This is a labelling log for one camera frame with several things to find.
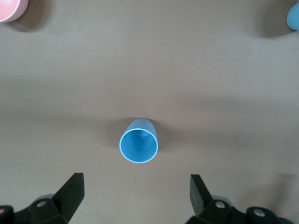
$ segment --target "cup rim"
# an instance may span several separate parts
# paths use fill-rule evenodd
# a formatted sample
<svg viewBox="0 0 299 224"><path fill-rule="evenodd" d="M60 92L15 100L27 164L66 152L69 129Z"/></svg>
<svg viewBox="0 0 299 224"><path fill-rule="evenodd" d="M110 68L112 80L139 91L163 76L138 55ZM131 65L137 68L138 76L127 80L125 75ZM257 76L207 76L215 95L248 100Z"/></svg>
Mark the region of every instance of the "cup rim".
<svg viewBox="0 0 299 224"><path fill-rule="evenodd" d="M125 137L125 135L128 134L129 132L131 132L131 131L136 131L136 130L139 130L139 131L145 131L145 132L149 133L149 134L154 138L154 140L155 140L155 142L156 142L156 151L155 151L154 155L153 155L151 158L149 158L148 160L146 160L146 161L137 162L137 161L131 160L131 159L129 159L128 157L126 157L125 154L122 152L122 148L121 148L121 142L122 142L122 139L123 139L123 138ZM120 151L121 151L121 154L123 155L123 157L125 157L125 158L126 158L127 160L129 160L130 162L133 162L133 163L146 163L146 162L151 161L151 160L156 156L156 154L157 154L157 152L158 152L158 140L157 140L157 138L154 136L154 134L153 134L152 132L150 132L150 131L148 131L148 130L146 130L146 129L144 129L144 128L132 128L132 129L130 129L130 130L127 130L127 131L122 135L122 137L121 137L121 139L120 139Z"/></svg>

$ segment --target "light blue cup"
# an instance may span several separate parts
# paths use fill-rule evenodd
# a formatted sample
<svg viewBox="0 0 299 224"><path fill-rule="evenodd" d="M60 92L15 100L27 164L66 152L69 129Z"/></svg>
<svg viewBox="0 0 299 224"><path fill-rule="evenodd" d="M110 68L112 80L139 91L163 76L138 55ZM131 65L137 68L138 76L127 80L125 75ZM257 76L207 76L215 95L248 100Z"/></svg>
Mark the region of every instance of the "light blue cup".
<svg viewBox="0 0 299 224"><path fill-rule="evenodd" d="M286 16L286 23L289 28L299 30L299 2L297 2Z"/></svg>
<svg viewBox="0 0 299 224"><path fill-rule="evenodd" d="M121 154L134 163L152 160L158 152L157 133L147 119L137 119L126 129L120 140Z"/></svg>

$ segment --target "pink bowl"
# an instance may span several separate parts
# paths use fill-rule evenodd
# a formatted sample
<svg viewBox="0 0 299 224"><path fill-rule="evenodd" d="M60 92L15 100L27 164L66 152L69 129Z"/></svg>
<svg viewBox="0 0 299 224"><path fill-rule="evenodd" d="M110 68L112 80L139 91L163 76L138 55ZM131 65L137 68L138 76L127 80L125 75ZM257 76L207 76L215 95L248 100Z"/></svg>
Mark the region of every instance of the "pink bowl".
<svg viewBox="0 0 299 224"><path fill-rule="evenodd" d="M0 0L0 22L19 18L26 10L28 0Z"/></svg>

